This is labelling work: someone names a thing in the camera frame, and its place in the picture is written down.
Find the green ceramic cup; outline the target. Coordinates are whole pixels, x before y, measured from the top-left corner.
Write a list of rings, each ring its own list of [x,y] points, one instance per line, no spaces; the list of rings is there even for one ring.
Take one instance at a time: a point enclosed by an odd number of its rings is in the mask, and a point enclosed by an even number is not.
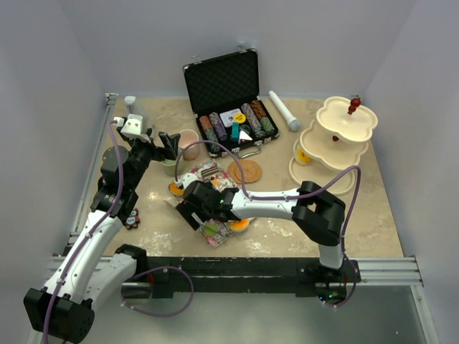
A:
[[[161,162],[161,165],[167,176],[174,177],[176,174],[180,175],[184,172],[184,159],[182,156],[179,160],[166,159]]]

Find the orange glazed donut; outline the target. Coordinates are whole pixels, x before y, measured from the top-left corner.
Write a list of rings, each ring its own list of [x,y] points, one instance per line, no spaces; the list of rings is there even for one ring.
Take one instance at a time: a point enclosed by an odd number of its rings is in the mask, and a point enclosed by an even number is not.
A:
[[[182,196],[184,194],[184,189],[182,187],[177,186],[175,183],[169,184],[169,191],[174,196]]]

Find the chocolate layered cake slice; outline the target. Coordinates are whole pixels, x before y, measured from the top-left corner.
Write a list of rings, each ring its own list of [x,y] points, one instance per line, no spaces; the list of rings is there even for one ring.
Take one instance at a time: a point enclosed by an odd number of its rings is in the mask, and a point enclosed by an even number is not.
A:
[[[211,168],[206,168],[204,170],[201,171],[201,177],[202,179],[205,181],[205,180],[208,180],[208,179],[213,179],[214,176],[219,172],[219,169],[218,167],[214,166],[214,167],[211,167]]]

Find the orange yellow small donut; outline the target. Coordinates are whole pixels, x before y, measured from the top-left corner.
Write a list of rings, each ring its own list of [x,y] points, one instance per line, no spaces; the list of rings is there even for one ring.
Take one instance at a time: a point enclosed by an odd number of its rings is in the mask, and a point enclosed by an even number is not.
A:
[[[311,162],[311,158],[308,157],[301,149],[298,149],[296,158],[297,162],[302,166],[308,165]]]

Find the metal tongs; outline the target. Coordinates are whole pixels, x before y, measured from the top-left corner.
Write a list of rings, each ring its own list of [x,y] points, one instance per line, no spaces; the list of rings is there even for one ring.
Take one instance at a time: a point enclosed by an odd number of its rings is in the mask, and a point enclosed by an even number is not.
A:
[[[174,203],[165,201],[165,203],[178,213],[194,231],[203,226],[205,222],[212,220],[211,216],[204,212],[200,202],[181,200]]]

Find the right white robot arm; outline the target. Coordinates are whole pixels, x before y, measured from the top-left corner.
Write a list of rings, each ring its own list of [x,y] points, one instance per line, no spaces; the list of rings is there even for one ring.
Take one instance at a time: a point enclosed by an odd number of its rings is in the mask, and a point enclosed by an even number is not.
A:
[[[222,223],[249,218],[275,218],[294,222],[319,248],[319,272],[336,281],[345,272],[341,229],[346,204],[312,182],[287,191],[249,192],[241,188],[217,190],[212,183],[192,181],[176,210],[193,228],[209,220]]]

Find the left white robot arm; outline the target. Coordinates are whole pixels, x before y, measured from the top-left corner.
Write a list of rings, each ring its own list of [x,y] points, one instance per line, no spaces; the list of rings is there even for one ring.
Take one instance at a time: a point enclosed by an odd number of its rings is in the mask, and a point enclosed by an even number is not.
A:
[[[108,265],[96,267],[106,247],[134,210],[136,188],[152,161],[175,160],[180,136],[160,134],[159,147],[148,137],[125,137],[127,148],[114,144],[103,154],[98,188],[85,227],[64,261],[37,290],[29,289],[24,306],[34,330],[47,343],[81,343],[89,333],[96,307],[126,280],[141,281],[148,274],[146,251],[122,245]]]

